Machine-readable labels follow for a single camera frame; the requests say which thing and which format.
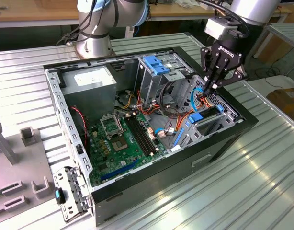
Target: green circuit board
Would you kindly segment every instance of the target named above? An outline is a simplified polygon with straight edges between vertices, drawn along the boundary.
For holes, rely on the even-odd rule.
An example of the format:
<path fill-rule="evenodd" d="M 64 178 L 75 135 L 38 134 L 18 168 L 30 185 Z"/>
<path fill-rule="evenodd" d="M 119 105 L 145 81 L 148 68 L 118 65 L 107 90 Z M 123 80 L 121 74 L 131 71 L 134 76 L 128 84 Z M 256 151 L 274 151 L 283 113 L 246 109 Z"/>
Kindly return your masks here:
<path fill-rule="evenodd" d="M 149 124 L 144 116 L 139 114 L 136 116 L 136 119 L 140 122 L 141 126 L 144 126 L 142 128 L 148 136 L 146 129 L 149 127 Z M 145 156 L 124 118 L 120 118 L 119 120 L 124 134 L 122 136 L 112 137 L 112 139 L 106 137 L 100 122 L 88 128 L 90 137 L 90 162 L 93 166 L 93 171 L 90 173 L 89 178 L 92 186 L 102 184 L 131 169 L 140 167 L 167 154 L 163 144 L 156 138 L 155 141 L 152 141 L 152 144 L 155 148 L 158 148 L 158 151 L 153 156 Z M 107 120 L 105 126 L 114 127 L 114 119 Z M 112 173 L 127 166 L 131 166 L 131 168 L 126 171 L 123 170 L 121 173 L 106 180 L 102 180 L 102 177 L 108 173 Z"/>

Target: robotic arm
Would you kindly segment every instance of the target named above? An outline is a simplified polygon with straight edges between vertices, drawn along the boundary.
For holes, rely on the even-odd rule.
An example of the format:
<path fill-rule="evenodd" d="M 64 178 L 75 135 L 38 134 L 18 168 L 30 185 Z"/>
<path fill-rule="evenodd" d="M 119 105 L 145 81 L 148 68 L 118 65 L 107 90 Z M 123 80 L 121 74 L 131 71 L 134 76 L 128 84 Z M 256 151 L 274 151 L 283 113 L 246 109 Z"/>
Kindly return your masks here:
<path fill-rule="evenodd" d="M 78 0 L 80 34 L 74 44 L 84 58 L 112 54 L 109 30 L 141 25 L 148 16 L 147 0 Z"/>
<path fill-rule="evenodd" d="M 196 0 L 214 7 L 221 16 L 210 18 L 205 32 L 216 39 L 211 47 L 201 48 L 205 72 L 204 95 L 246 77 L 243 63 L 255 43 L 252 31 L 262 30 L 280 0 L 233 0 L 226 9 L 209 0 Z M 78 0 L 80 32 L 76 44 L 84 58 L 110 55 L 112 27 L 141 25 L 148 15 L 147 0 Z M 229 79 L 226 75 L 234 70 Z"/>
<path fill-rule="evenodd" d="M 204 0 L 197 1 L 216 5 Z M 206 82 L 204 95 L 246 77 L 243 63 L 255 43 L 250 34 L 269 21 L 279 3 L 280 0 L 233 0 L 230 10 L 218 7 L 222 15 L 210 18 L 204 30 L 216 41 L 211 47 L 200 50 Z M 231 70 L 234 70 L 232 77 L 225 79 Z"/>

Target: motherboard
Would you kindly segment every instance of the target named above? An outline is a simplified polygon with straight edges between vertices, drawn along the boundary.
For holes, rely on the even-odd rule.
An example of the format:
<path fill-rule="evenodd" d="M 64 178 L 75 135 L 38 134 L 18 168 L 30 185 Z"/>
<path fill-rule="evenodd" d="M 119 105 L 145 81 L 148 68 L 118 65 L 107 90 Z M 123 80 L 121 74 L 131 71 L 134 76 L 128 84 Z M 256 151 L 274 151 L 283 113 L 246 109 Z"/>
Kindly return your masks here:
<path fill-rule="evenodd" d="M 115 130 L 122 130 L 112 135 Z M 152 135 L 143 114 L 119 118 L 111 116 L 88 128 L 92 186 L 167 154 L 163 144 Z"/>

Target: ram slot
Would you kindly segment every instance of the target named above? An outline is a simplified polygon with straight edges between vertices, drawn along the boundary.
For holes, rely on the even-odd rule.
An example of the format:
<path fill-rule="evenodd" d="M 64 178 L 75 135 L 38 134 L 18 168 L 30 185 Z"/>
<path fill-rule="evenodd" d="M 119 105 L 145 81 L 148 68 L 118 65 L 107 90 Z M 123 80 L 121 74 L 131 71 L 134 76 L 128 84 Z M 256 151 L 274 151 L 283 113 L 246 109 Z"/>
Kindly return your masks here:
<path fill-rule="evenodd" d="M 155 147 L 152 145 L 150 139 L 147 137 L 146 133 L 143 131 L 137 119 L 135 117 L 126 118 L 125 122 L 127 126 L 129 127 L 131 133 L 133 134 L 134 138 L 138 142 L 139 146 L 141 147 L 144 155 L 147 157 L 151 153 L 155 153 L 156 152 Z"/>

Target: workbench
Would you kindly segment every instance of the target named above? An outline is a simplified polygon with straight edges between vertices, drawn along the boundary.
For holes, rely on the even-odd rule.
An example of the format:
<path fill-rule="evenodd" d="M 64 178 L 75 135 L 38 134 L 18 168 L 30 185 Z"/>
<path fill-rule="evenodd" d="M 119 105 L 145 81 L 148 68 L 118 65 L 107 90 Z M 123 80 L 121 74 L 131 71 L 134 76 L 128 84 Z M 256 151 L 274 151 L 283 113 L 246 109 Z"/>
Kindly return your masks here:
<path fill-rule="evenodd" d="M 182 47 L 200 63 L 202 44 L 186 34 L 112 41 L 117 54 Z M 77 60 L 73 47 L 0 52 L 3 135 L 40 130 L 52 173 L 72 165 L 54 113 L 43 65 Z M 259 122 L 222 158 L 105 222 L 97 229 L 294 229 L 294 122 L 248 82 L 226 89 Z M 54 199 L 0 223 L 1 229 L 95 229 L 91 215 L 65 224 Z"/>

